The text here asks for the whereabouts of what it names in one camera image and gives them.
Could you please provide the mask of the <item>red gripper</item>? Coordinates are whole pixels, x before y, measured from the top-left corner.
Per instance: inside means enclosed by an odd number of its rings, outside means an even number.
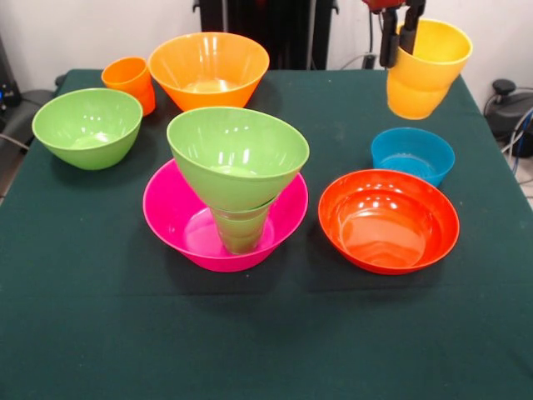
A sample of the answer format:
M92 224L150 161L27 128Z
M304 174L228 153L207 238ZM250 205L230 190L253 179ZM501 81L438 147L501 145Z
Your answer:
M409 54L414 51L416 32L420 17L426 7L426 0L362 0L371 12L382 12L383 29L381 33L380 65L384 68L393 68L396 63L396 55L399 36L396 32L397 14L396 8L403 7L406 10L405 21L400 29L400 47Z

